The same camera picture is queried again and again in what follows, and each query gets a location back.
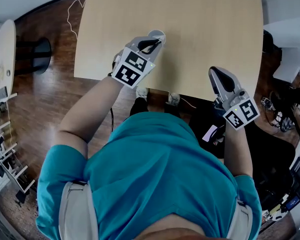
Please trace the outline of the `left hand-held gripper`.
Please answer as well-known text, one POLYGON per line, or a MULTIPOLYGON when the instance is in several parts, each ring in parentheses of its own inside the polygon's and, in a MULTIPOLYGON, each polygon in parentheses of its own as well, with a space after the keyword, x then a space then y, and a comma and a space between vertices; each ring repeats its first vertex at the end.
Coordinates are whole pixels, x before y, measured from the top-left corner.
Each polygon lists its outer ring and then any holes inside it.
POLYGON ((155 68, 163 44, 151 36, 135 37, 114 59, 111 77, 133 89, 155 68))

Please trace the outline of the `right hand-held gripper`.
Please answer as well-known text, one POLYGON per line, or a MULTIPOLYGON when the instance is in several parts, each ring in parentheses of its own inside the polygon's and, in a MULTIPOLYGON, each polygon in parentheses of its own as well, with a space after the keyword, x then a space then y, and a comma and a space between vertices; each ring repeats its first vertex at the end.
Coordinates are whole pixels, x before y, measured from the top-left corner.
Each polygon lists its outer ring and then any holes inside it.
POLYGON ((241 89, 239 80, 233 73, 222 67, 212 66, 208 70, 208 76, 217 95, 215 108, 224 111, 222 117, 236 131, 260 116, 255 100, 245 89, 241 89), (223 96, 223 90, 230 94, 223 96))

